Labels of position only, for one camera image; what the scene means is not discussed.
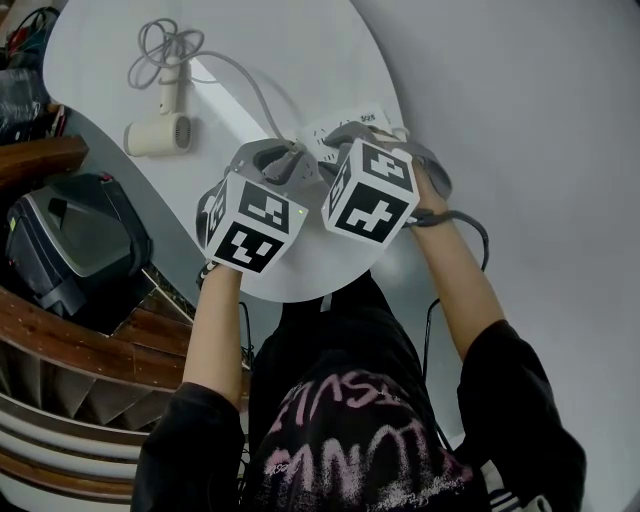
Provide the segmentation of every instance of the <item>power cord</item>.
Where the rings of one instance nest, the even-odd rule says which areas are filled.
[[[244,310],[244,317],[245,320],[247,322],[247,347],[240,347],[240,349],[242,350],[242,354],[244,355],[244,357],[247,359],[247,362],[249,363],[249,370],[251,370],[253,372],[253,362],[255,359],[254,353],[253,353],[253,343],[251,342],[251,323],[249,322],[249,309],[247,308],[247,305],[244,302],[239,302],[238,303],[239,306],[242,306],[242,309]]]
[[[414,223],[414,225],[422,226],[422,227],[431,227],[431,226],[437,226],[438,224],[442,224],[443,222],[447,222],[453,219],[466,222],[467,224],[475,228],[475,230],[480,234],[480,237],[482,238],[482,251],[483,251],[482,264],[480,265],[480,269],[484,272],[485,269],[487,268],[487,264],[489,263],[489,233],[487,232],[485,227],[482,224],[480,224],[480,222],[478,222],[476,219],[458,210],[449,210],[448,212],[445,212],[441,215],[433,215],[433,213],[424,215],[423,217],[418,218]],[[429,338],[431,336],[431,318],[433,315],[433,310],[438,304],[440,304],[440,299],[434,300],[429,306],[429,309],[427,310],[427,327],[424,333],[424,352],[422,355],[422,378],[424,379],[425,384],[427,382],[427,358],[429,355]],[[449,443],[449,440],[444,435],[444,432],[440,428],[440,425],[438,425],[438,422],[436,421],[435,417],[433,419],[433,422],[435,424],[436,431],[438,433],[438,436],[440,437],[442,444],[447,449],[447,451],[453,452],[451,448],[451,444]]]
[[[154,46],[153,48],[148,48],[147,39],[149,37],[149,31],[154,27],[160,31],[162,35],[162,43]],[[189,38],[196,38],[196,41],[193,42]],[[282,141],[287,149],[295,153],[297,151],[296,148],[289,140],[284,137],[284,135],[282,135],[282,132],[278,128],[278,125],[276,124],[275,119],[271,114],[271,110],[269,110],[267,101],[265,100],[264,95],[260,90],[260,86],[253,79],[251,74],[249,74],[246,68],[237,60],[232,59],[231,57],[223,53],[210,50],[201,50],[203,44],[204,32],[197,29],[179,31],[178,24],[171,18],[158,18],[145,23],[138,32],[138,48],[140,49],[141,55],[134,61],[134,63],[129,68],[129,72],[127,73],[127,81],[129,83],[129,86],[133,87],[134,89],[146,89],[156,80],[156,78],[158,78],[158,75],[163,68],[179,67],[195,57],[210,56],[221,59],[236,68],[247,79],[254,92],[256,93],[256,96],[258,97],[258,101],[260,102],[260,106],[264,111],[267,122],[269,123],[269,126],[271,126],[271,129],[275,133],[276,137],[278,137]],[[167,63],[167,58],[169,56],[176,56],[178,60],[169,64]],[[140,64],[142,64],[143,62],[154,66],[156,69],[153,72],[151,78],[144,82],[141,82],[140,73],[142,71],[142,67],[140,67]],[[135,77],[132,77],[132,73],[134,72],[134,70],[136,70],[136,68],[137,72],[135,73]],[[189,78],[189,80],[192,82],[203,84],[218,83],[217,81],[199,80],[193,77]],[[158,83],[160,83],[161,85],[167,85],[170,82],[159,81]]]

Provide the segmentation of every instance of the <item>white cube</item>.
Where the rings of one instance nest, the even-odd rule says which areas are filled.
[[[254,275],[264,274],[298,236],[308,210],[231,172],[198,203],[196,230],[204,255]]]
[[[322,206],[329,231],[388,245],[420,200],[412,156],[356,139]]]

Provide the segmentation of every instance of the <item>black t-shirt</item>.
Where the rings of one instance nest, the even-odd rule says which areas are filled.
[[[238,413],[188,384],[143,446],[132,509],[491,510],[480,467],[492,460],[523,504],[544,495],[554,510],[579,510],[584,453],[506,322],[472,345],[458,395],[466,441],[452,454],[393,317],[362,309],[286,325],[256,359],[242,504]]]

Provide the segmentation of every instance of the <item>graphic print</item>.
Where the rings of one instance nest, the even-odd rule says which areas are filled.
[[[251,182],[244,186],[238,211],[271,228],[289,233],[289,202]]]
[[[254,272],[262,272],[283,245],[280,240],[234,222],[215,256]]]
[[[362,145],[362,170],[396,187],[413,191],[409,164],[381,148]]]
[[[198,243],[203,249],[211,242],[213,234],[218,229],[220,221],[226,212],[227,182],[224,182],[217,194],[215,194],[215,191],[215,188],[211,189],[198,202],[196,233],[198,235]]]
[[[336,227],[376,242],[384,242],[400,222],[409,203],[364,183],[354,189]]]
[[[333,211],[336,209],[342,194],[347,188],[347,183],[351,179],[351,162],[349,158],[345,159],[342,164],[342,168],[338,173],[333,185],[331,186],[331,190],[329,191],[329,217],[333,215]]]

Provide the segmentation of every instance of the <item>black sleeve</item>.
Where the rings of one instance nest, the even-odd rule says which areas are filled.
[[[553,510],[579,511],[586,457],[562,427],[538,356],[506,321],[473,342],[458,403],[466,432],[462,458],[493,461],[523,504],[542,494]]]
[[[131,510],[236,510],[243,445],[238,411],[218,393],[183,384],[142,445]]]

